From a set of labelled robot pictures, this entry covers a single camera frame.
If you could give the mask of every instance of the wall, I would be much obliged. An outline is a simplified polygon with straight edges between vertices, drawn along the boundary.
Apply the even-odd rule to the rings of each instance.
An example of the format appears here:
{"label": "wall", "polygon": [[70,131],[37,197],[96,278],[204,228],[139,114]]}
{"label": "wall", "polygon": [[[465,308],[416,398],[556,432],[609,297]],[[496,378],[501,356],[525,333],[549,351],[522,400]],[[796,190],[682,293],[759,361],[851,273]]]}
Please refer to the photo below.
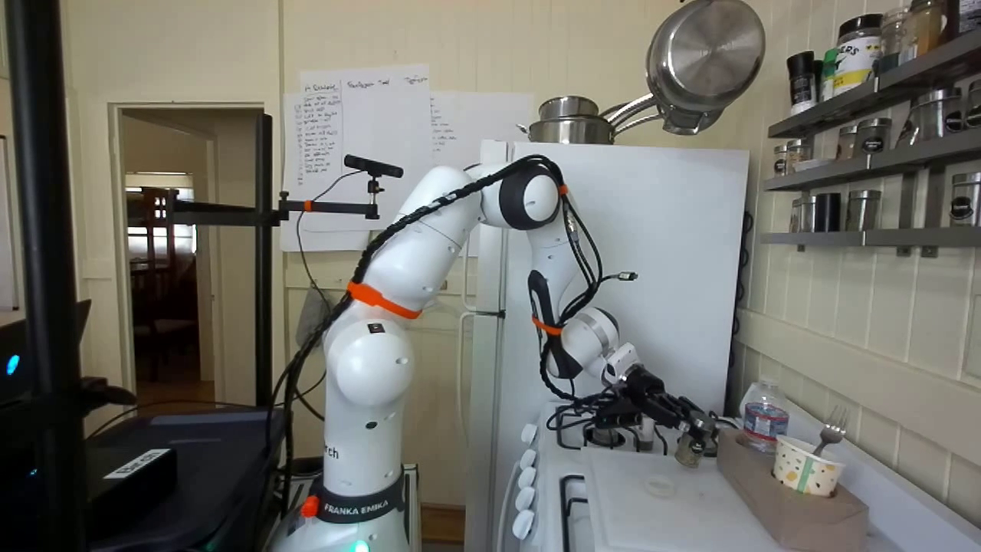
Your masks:
{"label": "wall", "polygon": [[[785,58],[834,43],[836,22],[897,0],[751,0],[769,30],[759,80],[716,128],[696,141],[664,138],[656,125],[626,136],[629,145],[690,145],[753,149],[756,230],[788,221],[788,197],[769,197],[762,174],[773,141],[765,125],[785,115]],[[122,378],[114,221],[110,131],[114,101],[260,101],[279,119],[279,98],[305,66],[364,66],[426,60],[434,90],[530,91],[537,98],[582,91],[617,103],[643,91],[643,52],[653,28],[676,4],[623,0],[87,0],[70,8],[72,184],[82,221],[82,287],[96,293],[89,360]],[[351,256],[312,254],[316,278],[339,287]],[[965,369],[965,329],[977,290],[976,252],[940,252],[939,261],[892,252],[805,252],[753,245],[751,293],[742,308],[742,365],[773,378],[815,415],[849,411],[859,444],[907,472],[925,491],[977,520],[981,454],[970,439],[977,417],[977,384]],[[281,268],[275,360],[291,346],[305,276],[295,254]],[[451,365],[456,297],[416,326],[431,342],[426,365]],[[460,439],[443,426],[455,378],[422,375],[410,398],[410,458],[422,458],[422,498],[462,502]],[[316,454],[320,434],[299,417],[299,444]]]}
{"label": "wall", "polygon": [[[753,0],[765,17],[769,52],[740,114],[753,136],[756,234],[788,230],[794,193],[765,193],[773,145],[765,125],[788,115],[785,58],[825,52],[836,25],[901,0]],[[819,138],[831,155],[834,131]],[[897,221],[896,179],[883,190],[883,223]],[[892,247],[751,247],[751,287],[740,313],[742,387],[776,381],[819,417],[847,415],[851,440],[914,478],[923,491],[981,524],[981,276],[977,252],[940,247],[939,256],[897,256]]]}

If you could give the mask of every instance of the white tiled wall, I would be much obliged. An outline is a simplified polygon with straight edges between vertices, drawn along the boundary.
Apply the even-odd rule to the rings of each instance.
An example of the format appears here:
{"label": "white tiled wall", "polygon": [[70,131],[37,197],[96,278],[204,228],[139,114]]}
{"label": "white tiled wall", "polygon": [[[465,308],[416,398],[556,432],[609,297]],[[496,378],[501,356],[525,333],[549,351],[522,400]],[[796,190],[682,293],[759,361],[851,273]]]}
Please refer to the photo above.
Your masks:
{"label": "white tiled wall", "polygon": [[[903,5],[903,0],[751,0],[762,14],[769,34],[765,66],[753,95],[753,114],[745,119],[765,136],[765,125],[788,109],[785,58],[804,50],[825,52],[836,39],[836,25],[860,14]],[[903,119],[903,106],[885,109],[896,125]],[[765,193],[762,179],[769,172],[769,149],[776,141],[753,145],[753,214],[756,234],[778,234],[788,228],[788,193]],[[819,141],[819,155],[831,155],[828,138]],[[896,179],[867,180],[883,190],[883,223],[897,217]],[[751,297],[745,317],[762,317],[776,322],[765,338],[742,338],[742,384],[762,378],[776,381],[805,411],[828,417],[847,411],[851,440],[867,448],[883,462],[903,472],[930,494],[951,502],[957,513],[981,524],[981,454],[962,451],[965,434],[957,422],[936,422],[914,432],[918,408],[944,400],[951,393],[971,405],[981,405],[981,268],[971,247],[944,247],[939,256],[897,256],[889,247],[825,247],[794,252],[790,245],[753,242]],[[877,408],[860,398],[877,393],[867,384],[865,365],[856,361],[856,378],[815,381],[811,369],[801,361],[765,360],[765,350],[778,350],[785,332],[804,332],[856,351],[883,360],[896,381],[925,378],[951,387],[896,388],[896,381],[883,381]]]}

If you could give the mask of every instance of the kitchen utensil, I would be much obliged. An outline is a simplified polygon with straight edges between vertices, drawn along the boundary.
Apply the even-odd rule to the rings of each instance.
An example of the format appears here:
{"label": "kitchen utensil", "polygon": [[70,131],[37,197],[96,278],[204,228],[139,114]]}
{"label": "kitchen utensil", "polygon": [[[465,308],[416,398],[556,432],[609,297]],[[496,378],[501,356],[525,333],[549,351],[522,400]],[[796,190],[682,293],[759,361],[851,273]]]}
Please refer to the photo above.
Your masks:
{"label": "kitchen utensil", "polygon": [[819,432],[819,444],[815,444],[815,458],[820,458],[820,451],[828,448],[828,444],[836,444],[839,439],[847,439],[847,429],[842,426],[836,426],[836,422],[825,422],[820,426],[820,432]]}
{"label": "kitchen utensil", "polygon": [[696,136],[740,98],[762,60],[762,25],[742,0],[692,0],[667,14],[646,50],[643,95],[596,106],[582,95],[559,95],[526,125],[530,141],[612,145],[620,131],[664,119],[664,131]]}
{"label": "kitchen utensil", "polygon": [[646,90],[664,131],[696,136],[759,70],[762,25],[742,0],[692,0],[660,25],[646,50]]}
{"label": "kitchen utensil", "polygon": [[598,114],[592,98],[559,95],[544,101],[540,119],[526,125],[526,138],[559,145],[612,145],[617,128]]}

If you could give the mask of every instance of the bowl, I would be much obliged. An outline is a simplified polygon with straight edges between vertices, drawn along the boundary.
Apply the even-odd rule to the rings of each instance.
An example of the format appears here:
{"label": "bowl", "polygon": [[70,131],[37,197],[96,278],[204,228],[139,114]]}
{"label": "bowl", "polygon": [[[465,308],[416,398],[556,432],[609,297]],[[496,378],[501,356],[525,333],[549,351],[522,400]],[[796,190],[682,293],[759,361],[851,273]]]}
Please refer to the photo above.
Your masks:
{"label": "bowl", "polygon": [[811,440],[776,434],[773,474],[785,486],[794,486],[801,494],[831,498],[839,480],[842,462],[819,458],[811,451]]}

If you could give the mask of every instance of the refrigerator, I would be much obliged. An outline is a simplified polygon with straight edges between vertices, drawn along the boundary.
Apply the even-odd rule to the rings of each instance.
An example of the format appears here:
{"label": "refrigerator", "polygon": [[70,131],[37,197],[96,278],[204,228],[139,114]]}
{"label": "refrigerator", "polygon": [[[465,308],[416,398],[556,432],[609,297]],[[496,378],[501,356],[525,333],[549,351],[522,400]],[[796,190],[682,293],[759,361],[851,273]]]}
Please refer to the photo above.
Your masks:
{"label": "refrigerator", "polygon": [[[544,154],[561,165],[570,198],[596,237],[605,271],[639,273],[592,301],[612,313],[643,369],[667,393],[704,411],[724,408],[740,247],[748,193],[745,149],[609,148],[484,141],[482,161],[503,165]],[[474,234],[474,307],[503,318],[471,318],[465,550],[489,550],[509,532],[509,480],[522,439],[553,408],[540,381],[530,326],[526,234]]]}

